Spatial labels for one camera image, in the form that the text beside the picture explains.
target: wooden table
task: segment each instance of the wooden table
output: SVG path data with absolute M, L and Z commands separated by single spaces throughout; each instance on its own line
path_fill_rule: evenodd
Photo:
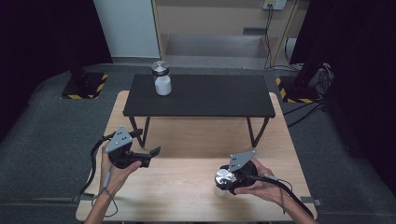
M 119 93 L 108 121 L 105 135 L 120 125 L 132 130 L 122 115 L 128 91 Z M 310 197 L 290 134 L 273 93 L 271 100 L 276 117 L 269 122 L 265 135 L 256 146 L 258 158 L 279 178 L 293 185 L 296 196 Z M 136 118 L 144 126 L 145 118 Z M 253 130 L 262 126 L 262 119 L 252 119 Z M 233 196 L 226 191 L 215 194 L 215 173 L 229 163 L 230 154 L 251 150 L 246 119 L 243 118 L 152 118 L 150 135 L 144 148 L 133 144 L 133 151 L 148 153 L 157 146 L 160 155 L 151 160 L 149 168 L 140 168 L 126 181 L 115 200 L 119 212 L 106 220 L 114 221 L 287 221 L 282 209 L 251 195 Z M 100 164 L 100 153 L 97 163 Z M 99 175 L 87 193 L 97 194 Z M 307 207 L 317 216 L 312 203 Z M 85 220 L 91 201 L 81 201 L 76 217 Z M 113 204 L 107 213 L 115 211 Z

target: power outlet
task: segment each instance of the power outlet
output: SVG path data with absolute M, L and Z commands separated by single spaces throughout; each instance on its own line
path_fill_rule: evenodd
M 270 5 L 272 5 L 273 10 L 283 10 L 287 2 L 288 0 L 264 0 L 262 9 L 269 9 Z

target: hand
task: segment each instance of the hand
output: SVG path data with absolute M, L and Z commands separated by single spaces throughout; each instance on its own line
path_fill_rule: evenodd
M 265 168 L 256 158 L 252 158 L 251 161 L 256 165 L 258 175 L 274 175 L 270 169 Z M 236 194 L 252 194 L 266 201 L 281 205 L 281 190 L 283 189 L 280 189 L 273 184 L 256 181 L 252 186 L 237 188 L 234 192 Z
M 108 157 L 108 154 L 105 152 L 105 149 L 107 148 L 109 142 L 107 142 L 103 147 L 102 147 L 102 170 L 101 170 L 101 181 L 100 181 L 100 188 L 99 191 L 103 189 L 103 185 L 106 179 L 107 172 L 110 170 L 111 167 L 111 176 L 110 176 L 110 181 L 107 186 L 108 192 L 114 197 L 116 193 L 121 189 L 121 187 L 124 185 L 126 179 L 128 176 L 136 171 L 141 165 L 141 161 L 136 161 L 129 165 L 125 169 L 119 169 L 116 166 L 112 166 L 112 163 L 110 161 L 110 158 Z

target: gray plastic part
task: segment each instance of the gray plastic part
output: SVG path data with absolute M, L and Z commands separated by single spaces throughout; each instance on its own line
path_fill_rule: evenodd
M 132 141 L 133 138 L 131 137 L 131 135 L 129 135 L 128 131 L 126 131 L 123 126 L 120 126 L 119 129 L 114 133 L 113 138 L 111 138 L 111 141 L 106 148 L 106 153 L 128 145 Z
M 230 165 L 228 170 L 234 172 L 242 168 L 252 157 L 256 155 L 256 150 L 235 153 L 230 156 Z

